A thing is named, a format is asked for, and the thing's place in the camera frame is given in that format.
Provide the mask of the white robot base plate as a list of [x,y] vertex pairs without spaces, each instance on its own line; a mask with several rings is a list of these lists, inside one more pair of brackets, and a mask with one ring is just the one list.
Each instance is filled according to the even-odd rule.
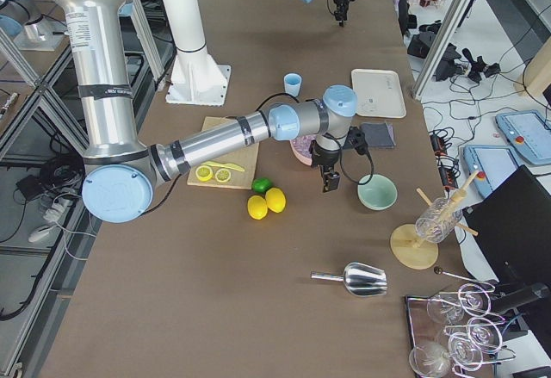
[[176,46],[166,101],[223,105],[231,67],[218,65],[208,52],[198,0],[163,1]]

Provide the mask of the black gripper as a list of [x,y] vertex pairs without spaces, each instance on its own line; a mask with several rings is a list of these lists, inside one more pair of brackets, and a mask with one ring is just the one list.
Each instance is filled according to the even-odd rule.
[[336,9],[333,13],[333,15],[336,16],[336,21],[346,22],[346,15],[349,8],[349,0],[333,0],[333,2],[336,5]]
[[338,189],[340,174],[335,171],[335,164],[340,158],[340,150],[329,150],[322,147],[317,140],[310,146],[312,167],[318,166],[323,177],[323,192]]

